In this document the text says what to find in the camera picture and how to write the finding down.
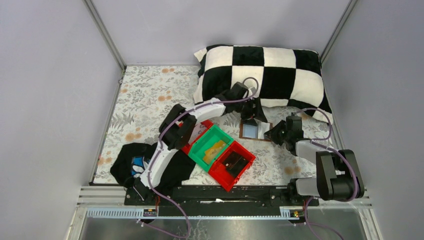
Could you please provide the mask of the brown leather card holder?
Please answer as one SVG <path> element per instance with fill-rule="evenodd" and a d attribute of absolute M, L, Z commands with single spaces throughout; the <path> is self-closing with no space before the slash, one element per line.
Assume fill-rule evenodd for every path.
<path fill-rule="evenodd" d="M 273 124 L 270 122 L 257 121 L 255 119 L 241 120 L 239 125 L 239 138 L 252 141 L 270 142 L 265 132 L 271 130 Z"/>

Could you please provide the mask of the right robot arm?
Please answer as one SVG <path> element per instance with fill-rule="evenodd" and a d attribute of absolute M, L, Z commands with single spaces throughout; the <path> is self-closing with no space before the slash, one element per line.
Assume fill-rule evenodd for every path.
<path fill-rule="evenodd" d="M 315 177 L 292 178 L 287 184 L 291 198 L 316 197 L 324 201 L 348 202 L 362 198 L 365 186 L 355 153 L 334 149 L 304 137 L 302 119 L 291 115 L 264 136 L 316 168 Z"/>

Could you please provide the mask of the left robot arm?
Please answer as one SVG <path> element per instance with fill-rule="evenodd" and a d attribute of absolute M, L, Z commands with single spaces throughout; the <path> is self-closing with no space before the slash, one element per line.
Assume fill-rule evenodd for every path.
<path fill-rule="evenodd" d="M 186 146 L 195 126 L 211 118 L 247 110 L 259 86 L 237 82 L 231 89 L 192 107 L 173 106 L 159 127 L 157 146 L 152 156 L 138 156 L 132 163 L 133 189 L 145 201 L 152 197 L 172 157 Z"/>

